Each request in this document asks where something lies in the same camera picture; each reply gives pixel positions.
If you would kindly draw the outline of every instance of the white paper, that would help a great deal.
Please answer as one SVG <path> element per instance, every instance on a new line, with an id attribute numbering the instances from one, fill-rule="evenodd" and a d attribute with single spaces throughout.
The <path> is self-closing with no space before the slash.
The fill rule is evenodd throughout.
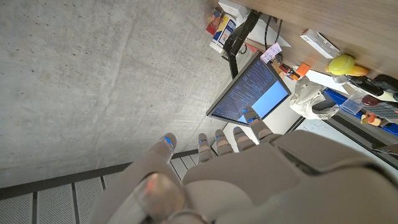
<path id="1" fill-rule="evenodd" d="M 314 70 L 309 70 L 305 74 L 305 76 L 308 77 L 311 80 L 311 82 L 315 82 L 317 84 L 321 84 L 323 86 L 348 94 L 348 92 L 343 88 L 343 86 L 341 86 L 338 83 L 335 83 L 334 79 L 328 75 L 316 72 Z"/>
<path id="2" fill-rule="evenodd" d="M 275 43 L 270 48 L 268 48 L 261 56 L 261 60 L 265 63 L 268 63 L 269 60 L 274 58 L 282 49 L 280 48 L 278 43 Z"/>

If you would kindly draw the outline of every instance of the blue fingertip sensor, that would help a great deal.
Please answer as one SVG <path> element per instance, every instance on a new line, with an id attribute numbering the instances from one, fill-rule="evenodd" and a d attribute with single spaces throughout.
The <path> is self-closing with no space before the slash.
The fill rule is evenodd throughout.
<path id="1" fill-rule="evenodd" d="M 168 137 L 164 137 L 164 139 L 172 146 L 172 148 L 174 149 L 174 146 L 172 144 L 172 142 L 170 141 L 170 139 Z"/>

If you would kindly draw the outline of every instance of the robot finger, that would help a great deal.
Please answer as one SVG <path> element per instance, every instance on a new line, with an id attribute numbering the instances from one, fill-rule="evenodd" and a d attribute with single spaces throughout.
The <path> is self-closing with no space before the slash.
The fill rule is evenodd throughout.
<path id="1" fill-rule="evenodd" d="M 238 145 L 239 152 L 256 145 L 240 127 L 234 128 L 234 137 L 236 144 Z"/>
<path id="2" fill-rule="evenodd" d="M 245 107 L 242 111 L 246 122 L 252 129 L 258 141 L 261 141 L 266 136 L 272 134 L 272 131 L 262 121 L 261 117 L 251 107 Z"/>
<path id="3" fill-rule="evenodd" d="M 234 152 L 222 130 L 216 131 L 217 152 L 219 156 Z"/>
<path id="4" fill-rule="evenodd" d="M 214 158 L 213 153 L 211 153 L 211 147 L 209 145 L 209 142 L 207 141 L 206 134 L 203 133 L 199 134 L 198 150 L 199 150 L 198 164 Z"/>

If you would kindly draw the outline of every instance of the yellow object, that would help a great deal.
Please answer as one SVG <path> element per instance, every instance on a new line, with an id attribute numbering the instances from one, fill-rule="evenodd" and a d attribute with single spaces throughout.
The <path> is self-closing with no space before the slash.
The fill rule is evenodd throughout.
<path id="1" fill-rule="evenodd" d="M 349 55 L 335 57 L 330 64 L 326 66 L 325 70 L 334 75 L 363 76 L 369 73 L 367 68 L 355 65 L 354 58 Z"/>
<path id="2" fill-rule="evenodd" d="M 364 76 L 369 73 L 369 69 L 361 67 L 359 65 L 354 65 L 354 68 L 347 73 L 347 75 L 351 76 Z"/>
<path id="3" fill-rule="evenodd" d="M 335 57 L 329 64 L 329 71 L 334 75 L 345 75 L 354 68 L 354 58 L 349 55 Z"/>

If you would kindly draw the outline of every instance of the black frame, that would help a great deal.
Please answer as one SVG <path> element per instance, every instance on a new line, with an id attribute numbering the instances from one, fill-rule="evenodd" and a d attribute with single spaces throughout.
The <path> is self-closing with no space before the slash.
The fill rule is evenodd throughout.
<path id="1" fill-rule="evenodd" d="M 257 51 L 251 58 L 250 60 L 247 62 L 247 64 L 245 64 L 245 66 L 242 68 L 242 70 L 236 75 L 236 77 L 231 81 L 231 83 L 225 88 L 225 90 L 222 92 L 222 94 L 217 98 L 217 100 L 212 104 L 212 106 L 207 110 L 206 115 L 212 118 L 216 118 L 216 119 L 220 119 L 222 121 L 227 121 L 230 123 L 234 123 L 234 124 L 239 124 L 242 126 L 249 126 L 246 123 L 240 122 L 240 121 L 234 121 L 232 119 L 228 119 L 228 118 L 222 118 L 216 115 L 212 115 L 212 113 L 214 112 L 214 110 L 216 109 L 216 106 L 218 105 L 218 103 L 223 99 L 223 97 L 229 92 L 231 91 L 232 87 L 235 86 L 235 84 L 238 82 L 238 80 L 244 75 L 246 74 L 246 70 L 257 60 L 259 59 L 259 57 L 262 55 L 262 52 Z M 283 82 L 283 80 L 281 79 L 281 77 L 278 75 L 278 73 L 275 71 L 274 67 L 272 67 L 271 62 L 268 62 L 267 64 L 268 69 L 271 71 L 271 73 L 274 75 L 274 77 L 276 77 L 277 81 L 280 82 L 280 84 L 284 87 L 284 89 L 287 92 L 287 95 L 278 103 L 276 104 L 266 115 L 264 115 L 261 119 L 264 119 L 266 116 L 268 116 L 269 114 L 271 114 L 275 108 L 277 108 L 282 102 L 284 102 L 291 94 L 292 92 L 290 92 L 290 90 L 287 88 L 286 84 Z"/>

